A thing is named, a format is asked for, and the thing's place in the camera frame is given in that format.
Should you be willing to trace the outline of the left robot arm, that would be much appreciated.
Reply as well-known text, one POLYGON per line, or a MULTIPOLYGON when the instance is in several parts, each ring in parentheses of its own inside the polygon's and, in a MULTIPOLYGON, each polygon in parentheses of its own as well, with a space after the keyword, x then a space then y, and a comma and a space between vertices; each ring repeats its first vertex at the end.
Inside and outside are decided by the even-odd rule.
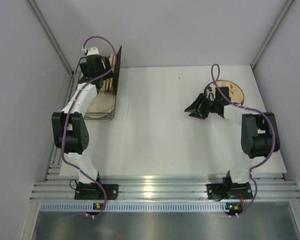
POLYGON ((87 152, 90 136, 84 117, 98 94, 98 84, 89 82, 103 74, 104 66, 98 53, 87 55, 79 66, 82 78, 73 97, 60 112, 51 116, 53 139, 55 146, 61 149, 63 162, 75 168, 79 182, 87 185, 87 195, 97 199, 103 194, 103 186, 97 183, 98 171, 87 152))

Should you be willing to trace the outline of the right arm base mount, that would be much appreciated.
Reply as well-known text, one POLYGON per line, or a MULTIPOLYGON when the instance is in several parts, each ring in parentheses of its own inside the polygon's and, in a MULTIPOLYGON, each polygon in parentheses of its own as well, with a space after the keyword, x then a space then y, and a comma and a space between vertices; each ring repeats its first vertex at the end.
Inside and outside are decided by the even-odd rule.
POLYGON ((207 195, 209 200, 250 200, 253 198, 251 185, 234 183, 231 186, 226 186, 223 183, 210 183, 206 185, 207 195))

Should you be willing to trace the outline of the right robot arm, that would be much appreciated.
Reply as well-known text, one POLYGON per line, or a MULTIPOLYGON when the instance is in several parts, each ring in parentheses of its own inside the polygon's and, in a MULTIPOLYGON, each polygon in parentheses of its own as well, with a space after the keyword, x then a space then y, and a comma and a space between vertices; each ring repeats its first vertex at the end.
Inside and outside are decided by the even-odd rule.
POLYGON ((275 115, 244 107, 242 100, 235 101, 233 97, 230 86, 209 86, 184 110, 193 118, 205 120, 209 114, 217 114, 240 126, 240 145, 245 156, 228 171, 227 178, 231 181, 223 185, 224 194, 232 199, 242 192, 240 184, 249 181, 252 170, 262 166, 280 149, 275 115))

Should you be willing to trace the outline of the dark square plate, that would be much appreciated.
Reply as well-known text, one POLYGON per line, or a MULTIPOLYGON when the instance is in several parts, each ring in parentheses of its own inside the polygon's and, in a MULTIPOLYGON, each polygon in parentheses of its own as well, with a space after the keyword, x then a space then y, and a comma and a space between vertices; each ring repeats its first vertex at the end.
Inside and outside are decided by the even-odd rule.
POLYGON ((121 69, 121 55, 122 55, 122 46, 120 46, 117 54, 116 54, 116 63, 114 66, 114 71, 113 71, 113 92, 114 95, 117 95, 118 92, 118 85, 119 85, 119 76, 120 76, 120 69, 121 69))

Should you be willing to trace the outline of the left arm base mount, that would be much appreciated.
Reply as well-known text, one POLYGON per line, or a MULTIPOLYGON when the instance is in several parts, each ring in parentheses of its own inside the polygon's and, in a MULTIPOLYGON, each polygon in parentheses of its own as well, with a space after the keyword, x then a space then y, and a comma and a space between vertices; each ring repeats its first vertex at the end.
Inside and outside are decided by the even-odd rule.
MULTIPOLYGON (((119 193, 118 184, 102 184, 107 200, 116 200, 119 193)), ((95 183, 82 183, 75 188, 75 200, 104 200, 103 190, 95 183)))

